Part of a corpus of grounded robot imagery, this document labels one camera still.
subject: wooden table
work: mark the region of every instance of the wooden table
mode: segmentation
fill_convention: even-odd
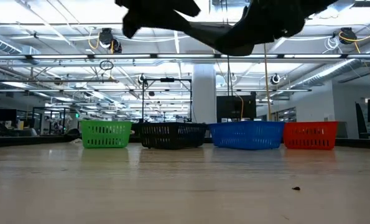
[[[5,147],[0,223],[370,224],[370,149]]]

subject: blue basket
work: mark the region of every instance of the blue basket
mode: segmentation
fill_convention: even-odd
[[[284,122],[242,121],[210,124],[217,147],[233,149],[277,149],[280,147]]]

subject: white pillar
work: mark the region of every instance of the white pillar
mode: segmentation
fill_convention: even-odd
[[[197,123],[216,123],[216,80],[213,64],[194,65],[192,120]]]

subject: black basket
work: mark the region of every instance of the black basket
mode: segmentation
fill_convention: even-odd
[[[206,124],[146,123],[140,128],[143,147],[183,149],[204,143]]]

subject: basket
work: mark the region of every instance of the basket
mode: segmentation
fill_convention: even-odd
[[[140,128],[144,147],[157,149],[183,149],[204,143],[206,124],[147,123]]]
[[[338,122],[295,122],[284,128],[284,144],[288,149],[326,149],[335,146]]]
[[[81,121],[85,148],[126,147],[131,133],[131,122]]]
[[[210,124],[214,145],[232,149],[277,149],[283,129],[283,122],[269,121]]]

